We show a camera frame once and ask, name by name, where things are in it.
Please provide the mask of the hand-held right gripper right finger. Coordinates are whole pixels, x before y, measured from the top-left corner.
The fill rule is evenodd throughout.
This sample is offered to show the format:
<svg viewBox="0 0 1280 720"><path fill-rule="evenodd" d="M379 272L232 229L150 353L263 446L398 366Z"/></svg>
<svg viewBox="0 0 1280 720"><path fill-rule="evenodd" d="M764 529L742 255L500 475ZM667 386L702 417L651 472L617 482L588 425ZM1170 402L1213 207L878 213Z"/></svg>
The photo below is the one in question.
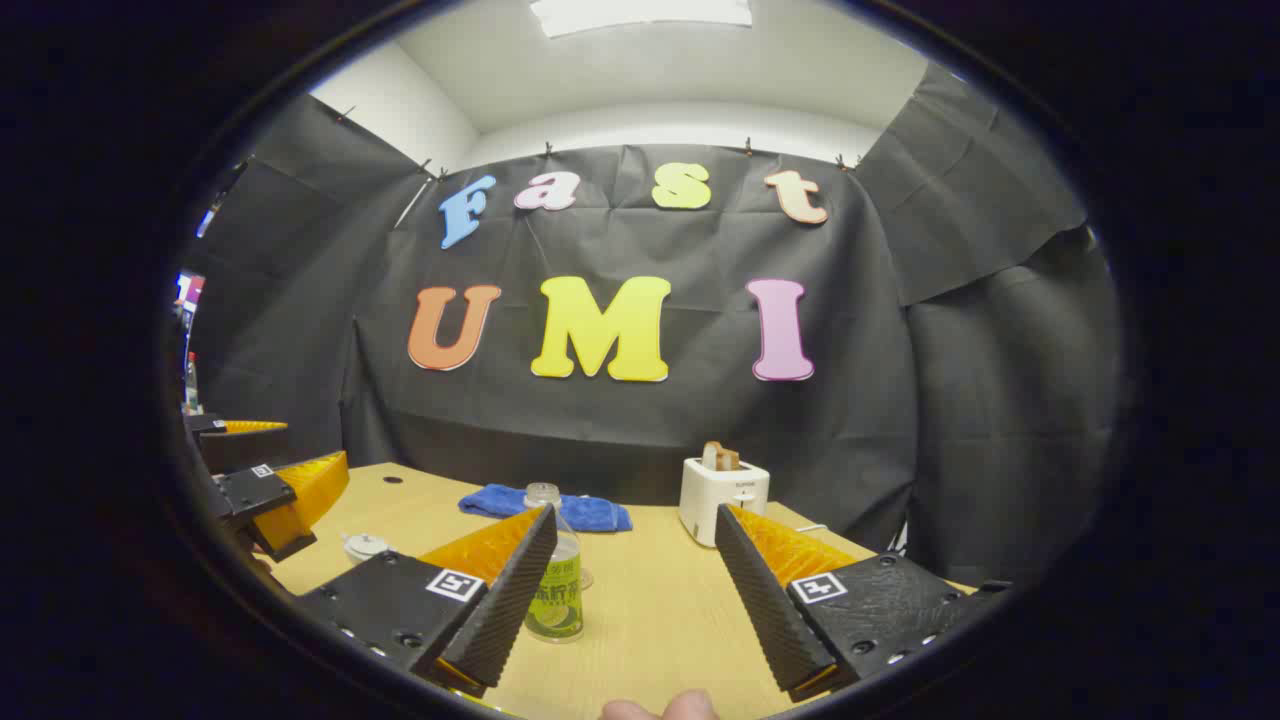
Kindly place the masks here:
<svg viewBox="0 0 1280 720"><path fill-rule="evenodd" d="M888 671L972 624L1010 582L972 593L899 553L851 555L722 503L716 547L778 688L803 702Z"/></svg>

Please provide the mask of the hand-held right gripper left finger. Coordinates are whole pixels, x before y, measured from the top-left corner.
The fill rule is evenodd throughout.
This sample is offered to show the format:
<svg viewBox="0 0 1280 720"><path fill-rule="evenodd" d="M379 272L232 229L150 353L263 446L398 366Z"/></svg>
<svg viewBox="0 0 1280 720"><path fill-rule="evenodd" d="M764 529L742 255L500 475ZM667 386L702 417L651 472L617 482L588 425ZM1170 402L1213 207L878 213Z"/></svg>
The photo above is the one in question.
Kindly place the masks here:
<svg viewBox="0 0 1280 720"><path fill-rule="evenodd" d="M388 667L481 697L500 682L558 520L543 505L417 557L383 551L294 605Z"/></svg>

